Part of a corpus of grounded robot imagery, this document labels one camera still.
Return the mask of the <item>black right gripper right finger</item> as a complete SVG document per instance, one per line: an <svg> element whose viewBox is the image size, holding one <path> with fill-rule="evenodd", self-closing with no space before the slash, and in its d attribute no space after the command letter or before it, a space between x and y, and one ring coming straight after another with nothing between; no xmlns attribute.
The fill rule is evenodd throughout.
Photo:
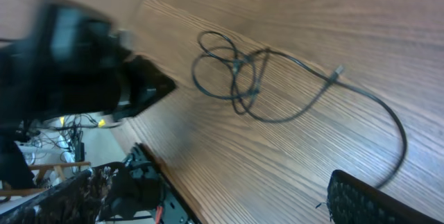
<svg viewBox="0 0 444 224"><path fill-rule="evenodd" d="M326 205L336 224L441 224L342 170L331 174Z"/></svg>

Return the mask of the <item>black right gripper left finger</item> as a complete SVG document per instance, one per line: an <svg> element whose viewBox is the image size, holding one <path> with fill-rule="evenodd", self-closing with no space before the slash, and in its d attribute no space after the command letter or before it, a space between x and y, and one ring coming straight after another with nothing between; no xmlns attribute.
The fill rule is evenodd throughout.
<svg viewBox="0 0 444 224"><path fill-rule="evenodd" d="M94 167L1 214L1 224L95 223L118 170Z"/></svg>

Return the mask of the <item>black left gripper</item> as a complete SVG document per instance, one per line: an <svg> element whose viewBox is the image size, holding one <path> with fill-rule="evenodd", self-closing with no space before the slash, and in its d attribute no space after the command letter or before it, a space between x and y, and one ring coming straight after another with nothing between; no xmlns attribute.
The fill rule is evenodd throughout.
<svg viewBox="0 0 444 224"><path fill-rule="evenodd" d="M136 117L174 91L175 81L164 74L159 67L143 53L132 46L130 31L118 31L114 36L123 53L121 98L111 112L114 121Z"/></svg>

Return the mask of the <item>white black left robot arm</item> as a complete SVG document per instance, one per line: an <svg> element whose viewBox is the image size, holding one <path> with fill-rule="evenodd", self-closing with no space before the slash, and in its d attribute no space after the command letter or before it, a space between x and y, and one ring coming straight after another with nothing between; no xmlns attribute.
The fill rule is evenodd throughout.
<svg viewBox="0 0 444 224"><path fill-rule="evenodd" d="M157 66L135 54L102 12L70 0L39 0L31 29L1 47L1 179L32 189L18 147L32 122L100 112L135 117L175 88Z"/></svg>

